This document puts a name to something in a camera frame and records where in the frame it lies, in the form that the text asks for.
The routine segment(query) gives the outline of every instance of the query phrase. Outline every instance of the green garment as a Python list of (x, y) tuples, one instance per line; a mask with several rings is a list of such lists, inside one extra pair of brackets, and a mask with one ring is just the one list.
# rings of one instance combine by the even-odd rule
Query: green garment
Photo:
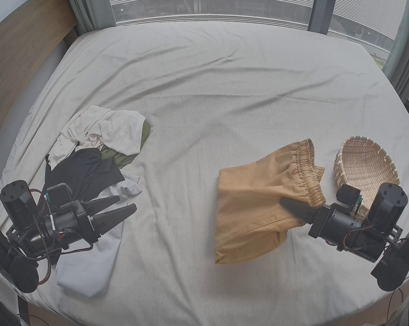
[[(141, 134), (141, 148), (143, 148), (144, 141), (146, 141), (149, 135), (150, 135), (150, 124), (147, 121), (144, 121), (143, 132)], [(119, 169), (130, 164), (134, 160), (134, 158), (138, 155), (136, 154), (136, 155), (126, 156), (122, 153), (119, 153), (113, 149), (106, 147), (105, 145), (102, 147), (101, 152), (102, 152), (103, 160), (107, 158), (112, 158), (115, 165), (118, 166)]]

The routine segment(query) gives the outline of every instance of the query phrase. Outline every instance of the basket rim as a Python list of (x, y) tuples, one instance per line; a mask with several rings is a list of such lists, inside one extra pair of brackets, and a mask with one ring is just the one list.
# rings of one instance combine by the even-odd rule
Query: basket rim
[(339, 148), (339, 152), (336, 156), (336, 161), (337, 161), (337, 170), (338, 170), (338, 175), (339, 178), (341, 179), (341, 181), (344, 184), (347, 184), (348, 181), (346, 180), (346, 173), (345, 173), (345, 168), (343, 166), (343, 160), (342, 160), (342, 154), (343, 154), (343, 149), (345, 147), (345, 144), (350, 141), (350, 140), (354, 140), (354, 139), (359, 139), (359, 141), (365, 141), (366, 143), (372, 143), (371, 146), (378, 146), (379, 150), (378, 153), (382, 153), (384, 152), (384, 156), (383, 158), (386, 160), (386, 162), (389, 164), (389, 166), (392, 168), (392, 173), (395, 176), (395, 181), (398, 182), (398, 186), (401, 186), (401, 179), (399, 178), (399, 173), (397, 171), (397, 168), (395, 166), (395, 163), (393, 162), (392, 158), (390, 158), (390, 156), (388, 155), (388, 153), (386, 152), (386, 150), (384, 150), (380, 144), (378, 144), (377, 142), (375, 142), (374, 140), (367, 138), (367, 137), (363, 137), (361, 135), (353, 135), (349, 138), (347, 138), (341, 145), (341, 147)]

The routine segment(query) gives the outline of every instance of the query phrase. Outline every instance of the camera mounted on robot arm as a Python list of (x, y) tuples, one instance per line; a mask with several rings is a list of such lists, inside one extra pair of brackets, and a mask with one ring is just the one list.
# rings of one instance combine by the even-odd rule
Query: camera mounted on robot arm
[(342, 204), (313, 208), (290, 198), (282, 198), (280, 204), (312, 225), (309, 236), (323, 238), (338, 251), (376, 262), (385, 250), (371, 275), (382, 290), (395, 290), (409, 270), (409, 234), (400, 239), (402, 229), (396, 225), (408, 203), (407, 195), (400, 186), (383, 183), (366, 218), (358, 215), (359, 189), (342, 185), (336, 198)]
[[(48, 259), (49, 264), (54, 264), (62, 254), (92, 249), (102, 235), (137, 210), (135, 204), (130, 204), (100, 213), (120, 197), (88, 202), (72, 200), (71, 190), (65, 183), (48, 188), (46, 194), (41, 194), (37, 207), (31, 194), (34, 191), (40, 192), (29, 189), (25, 181), (17, 180), (6, 185), (0, 194), (13, 223), (6, 236), (0, 230), (0, 272), (24, 293), (35, 291), (45, 282), (38, 280), (38, 261)], [(88, 243), (87, 248), (61, 252), (81, 239)]]

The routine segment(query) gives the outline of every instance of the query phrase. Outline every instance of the tan shorts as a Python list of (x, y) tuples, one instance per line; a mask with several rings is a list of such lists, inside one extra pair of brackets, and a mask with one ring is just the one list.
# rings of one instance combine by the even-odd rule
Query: tan shorts
[(292, 143), (254, 163), (220, 170), (215, 221), (215, 263), (234, 264), (269, 253), (290, 228), (305, 224), (280, 204), (288, 197), (325, 203), (310, 139)]

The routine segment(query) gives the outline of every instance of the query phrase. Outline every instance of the white bed sheet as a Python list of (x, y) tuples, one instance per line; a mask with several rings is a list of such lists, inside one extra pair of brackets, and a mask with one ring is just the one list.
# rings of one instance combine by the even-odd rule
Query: white bed sheet
[[(108, 290), (88, 300), (52, 277), (25, 297), (86, 325), (320, 325), (385, 295), (374, 264), (289, 231), (277, 250), (214, 263), (218, 171), (311, 138), (321, 187), (351, 135), (380, 143), (409, 198), (409, 116), (362, 46), (305, 31), (231, 22), (109, 28), (78, 38), (27, 117), (2, 185), (41, 189), (44, 156), (79, 110), (137, 110), (152, 126), (125, 171), (140, 176)], [(6, 213), (0, 204), (0, 224)], [(2, 229), (9, 225), (9, 219)], [(398, 225), (409, 230), (409, 204)], [(40, 276), (46, 263), (41, 262)]]

